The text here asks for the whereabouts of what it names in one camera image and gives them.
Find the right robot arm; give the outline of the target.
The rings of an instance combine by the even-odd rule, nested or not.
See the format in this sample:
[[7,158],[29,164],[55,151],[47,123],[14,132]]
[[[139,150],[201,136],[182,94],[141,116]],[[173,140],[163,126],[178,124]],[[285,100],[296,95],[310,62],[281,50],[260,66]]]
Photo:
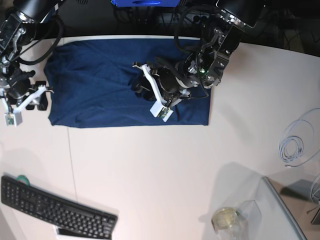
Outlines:
[[[0,26],[0,99],[4,105],[7,126],[17,127],[23,122],[22,111],[46,111],[46,94],[53,88],[46,81],[31,83],[34,70],[23,71],[20,65],[34,66],[44,61],[60,42],[64,23],[57,15],[63,0],[15,0],[6,19]],[[35,60],[21,56],[39,44],[57,28],[51,47]]]

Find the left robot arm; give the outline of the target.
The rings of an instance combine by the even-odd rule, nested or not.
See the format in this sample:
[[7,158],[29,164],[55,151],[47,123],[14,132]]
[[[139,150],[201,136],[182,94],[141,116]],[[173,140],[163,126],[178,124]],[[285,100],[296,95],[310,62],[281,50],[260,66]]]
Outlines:
[[[246,28],[255,27],[265,4],[264,0],[217,0],[187,7],[179,16],[173,38],[175,47],[187,55],[186,59],[173,62],[157,56],[154,64],[134,62],[132,66],[141,75],[131,89],[138,97],[153,102],[151,114],[164,122],[176,105],[195,99],[191,89],[199,87],[204,92],[202,98],[207,98],[208,90],[221,83],[231,54]],[[182,46],[180,29],[192,12],[205,14],[199,21],[200,39],[195,45]]]

